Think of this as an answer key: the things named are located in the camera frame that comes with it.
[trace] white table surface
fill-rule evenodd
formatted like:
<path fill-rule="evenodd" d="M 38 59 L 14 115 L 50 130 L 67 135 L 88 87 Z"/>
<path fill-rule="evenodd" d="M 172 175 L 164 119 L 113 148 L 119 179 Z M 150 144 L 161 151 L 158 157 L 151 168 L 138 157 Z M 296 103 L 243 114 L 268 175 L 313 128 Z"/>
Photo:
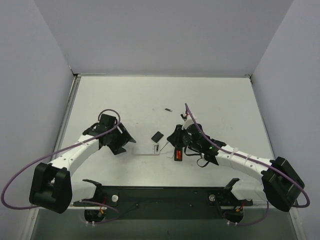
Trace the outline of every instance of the white table surface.
<path fill-rule="evenodd" d="M 224 141 L 240 151 L 272 158 L 263 121 L 248 78 L 195 77 L 114 77 L 83 76 L 76 93 L 62 147 L 73 144 L 82 132 L 97 121 L 103 109 L 119 112 L 121 122 L 141 144 L 152 144 L 157 131 L 173 133 L 184 103 L 188 103 L 198 123 L 211 138 Z M 91 179 L 106 186 L 222 187 L 232 178 L 255 179 L 236 170 L 209 164 L 200 168 L 197 156 L 170 159 L 174 148 L 168 144 L 159 156 L 126 153 L 114 156 L 105 146 L 72 176 Z"/>

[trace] white wall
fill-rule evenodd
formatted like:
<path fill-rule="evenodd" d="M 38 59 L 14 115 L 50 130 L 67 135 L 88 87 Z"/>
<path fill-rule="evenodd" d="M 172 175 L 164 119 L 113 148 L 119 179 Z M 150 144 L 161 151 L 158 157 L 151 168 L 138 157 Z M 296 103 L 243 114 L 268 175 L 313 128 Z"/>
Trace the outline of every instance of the white wall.
<path fill-rule="evenodd" d="M 75 73 L 251 74 L 293 0 L 35 0 Z"/>
<path fill-rule="evenodd" d="M 309 239 L 320 239 L 320 1 L 295 0 L 253 74 L 276 156 L 287 158 L 311 198 L 301 209 Z M 301 204 L 305 199 L 299 198 Z"/>
<path fill-rule="evenodd" d="M 54 148 L 73 76 L 32 0 L 0 4 L 0 189 L 27 163 Z M 29 204 L 33 170 L 6 194 Z M 20 239 L 27 210 L 0 204 L 0 239 Z"/>

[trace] purple cable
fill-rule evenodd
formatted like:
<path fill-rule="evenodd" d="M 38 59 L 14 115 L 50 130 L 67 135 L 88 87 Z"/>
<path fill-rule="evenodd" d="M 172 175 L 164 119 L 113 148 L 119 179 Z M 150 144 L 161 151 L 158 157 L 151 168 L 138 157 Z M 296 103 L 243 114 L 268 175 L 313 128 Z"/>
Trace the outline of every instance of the purple cable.
<path fill-rule="evenodd" d="M 253 222 L 249 222 L 249 223 L 235 223 L 235 222 L 232 222 L 232 221 L 229 221 L 231 224 L 235 225 L 235 226 L 239 226 L 239 227 L 248 227 L 248 226 L 252 226 L 252 225 L 255 225 L 255 224 L 258 224 L 260 222 L 262 222 L 263 220 L 265 220 L 268 216 L 268 213 L 269 213 L 269 202 L 267 201 L 266 202 L 266 210 L 265 210 L 265 213 L 263 215 L 262 218 L 256 220 L 256 221 L 253 221 Z M 222 217 L 224 219 L 226 219 L 226 212 L 223 213 Z"/>
<path fill-rule="evenodd" d="M 190 111 L 190 108 L 188 107 L 188 104 L 185 103 L 184 105 L 185 105 L 185 108 L 186 108 L 187 112 L 189 113 L 189 115 L 190 115 L 190 117 L 191 117 L 191 119 L 192 119 L 195 127 L 198 129 L 198 131 L 201 133 L 201 135 L 202 135 L 210 144 L 212 144 L 212 145 L 213 145 L 214 147 L 216 147 L 217 149 L 225 152 L 226 154 L 232 154 L 231 151 L 228 151 L 228 150 L 225 150 L 225 149 L 219 147 L 217 144 L 215 144 L 214 142 L 212 142 L 212 141 L 206 136 L 206 134 L 201 130 L 201 128 L 199 127 L 198 123 L 196 122 L 194 116 L 192 115 L 192 113 L 191 113 L 191 111 Z M 249 160 L 249 161 L 251 161 L 251 162 L 254 162 L 254 163 L 256 163 L 256 164 L 260 164 L 260 165 L 262 165 L 262 166 L 265 166 L 265 167 L 273 170 L 273 171 L 276 172 L 277 174 L 281 175 L 281 176 L 284 177 L 285 179 L 287 179 L 290 183 L 292 183 L 293 185 L 295 185 L 295 186 L 299 189 L 299 191 L 305 196 L 305 199 L 306 199 L 306 204 L 305 204 L 305 205 L 293 205 L 293 207 L 295 207 L 295 208 L 307 208 L 307 207 L 309 207 L 309 205 L 310 205 L 310 198 L 309 198 L 308 194 L 306 193 L 306 191 L 305 191 L 298 183 L 296 183 L 293 179 L 291 179 L 290 177 L 288 177 L 288 176 L 287 176 L 286 174 L 284 174 L 282 171 L 276 169 L 276 168 L 273 167 L 273 166 L 269 166 L 268 164 L 266 164 L 266 163 L 264 163 L 264 162 L 262 162 L 262 161 L 255 160 L 255 159 L 250 158 L 250 157 L 247 158 L 246 156 L 241 155 L 241 154 L 236 153 L 236 152 L 235 152 L 233 155 L 238 156 L 238 157 L 243 158 L 243 159 L 247 159 L 247 160 Z"/>
<path fill-rule="evenodd" d="M 26 165 L 26 166 L 23 167 L 20 171 L 18 171 L 15 175 L 13 175 L 13 177 L 11 177 L 11 178 L 9 179 L 9 181 L 5 184 L 5 186 L 4 186 L 3 190 L 2 190 L 2 193 L 1 193 L 1 203 L 2 203 L 5 207 L 7 207 L 8 209 L 14 209 L 14 210 L 25 210 L 25 209 L 34 209 L 34 208 L 37 208 L 38 206 L 36 206 L 36 205 L 32 205 L 32 206 L 12 206 L 12 205 L 9 205 L 8 203 L 6 203 L 6 201 L 5 201 L 5 193 L 6 193 L 7 189 L 8 189 L 8 187 L 10 186 L 10 184 L 11 184 L 24 170 L 26 170 L 27 168 L 29 168 L 29 167 L 32 166 L 33 164 L 36 164 L 36 163 L 38 163 L 38 162 L 40 162 L 40 161 L 42 161 L 42 160 L 44 160 L 44 159 L 46 159 L 46 158 L 52 157 L 53 155 L 59 154 L 59 153 L 64 152 L 64 151 L 66 151 L 66 150 L 70 150 L 70 149 L 73 149 L 73 148 L 75 148 L 75 147 L 78 147 L 78 146 L 80 146 L 80 145 L 82 145 L 82 144 L 85 144 L 85 143 L 87 143 L 87 142 L 90 142 L 90 141 L 92 141 L 92 140 L 94 140 L 94 139 L 98 139 L 98 138 L 100 138 L 100 137 L 102 137 L 102 136 L 104 136 L 104 135 L 112 132 L 113 130 L 115 130 L 115 129 L 118 127 L 118 125 L 119 125 L 119 123 L 120 123 L 120 121 L 121 121 L 121 118 L 120 118 L 119 113 L 117 113 L 115 110 L 113 110 L 113 109 L 105 109 L 105 110 L 103 110 L 103 111 L 99 114 L 98 120 L 100 119 L 101 114 L 104 113 L 104 112 L 106 112 L 106 111 L 114 112 L 114 113 L 117 115 L 117 117 L 118 117 L 118 121 L 117 121 L 117 123 L 115 124 L 115 126 L 114 126 L 113 128 L 111 128 L 110 130 L 108 130 L 108 131 L 106 131 L 106 132 L 103 132 L 103 133 L 101 133 L 101 134 L 99 134 L 99 135 L 97 135 L 97 136 L 93 136 L 93 137 L 91 137 L 91 138 L 89 138 L 89 139 L 87 139 L 87 140 L 85 140 L 85 141 L 83 141 L 83 142 L 79 142 L 79 143 L 76 143 L 76 144 L 74 144 L 74 145 L 67 146 L 67 147 L 65 147 L 65 148 L 63 148 L 63 149 L 54 151 L 54 152 L 52 152 L 52 153 L 48 153 L 47 155 L 44 155 L 44 156 L 42 156 L 42 157 L 40 157 L 40 158 L 38 158 L 38 159 L 30 162 L 28 165 Z"/>
<path fill-rule="evenodd" d="M 106 219 L 106 220 L 102 220 L 102 221 L 99 221 L 99 222 L 95 222 L 94 224 L 106 224 L 106 223 L 109 223 L 109 222 L 112 222 L 114 220 L 117 220 L 120 218 L 120 212 L 118 211 L 118 209 L 112 207 L 112 206 L 109 206 L 109 205 L 106 205 L 106 204 L 103 204 L 103 203 L 99 203 L 99 202 L 94 202 L 94 201 L 86 201 L 86 200 L 82 200 L 81 203 L 86 203 L 86 204 L 94 204 L 94 205 L 98 205 L 98 206 L 101 206 L 101 207 L 106 207 L 108 209 L 111 209 L 112 211 L 115 211 L 117 214 L 119 214 L 119 216 L 117 217 L 114 217 L 114 218 L 110 218 L 110 219 Z"/>

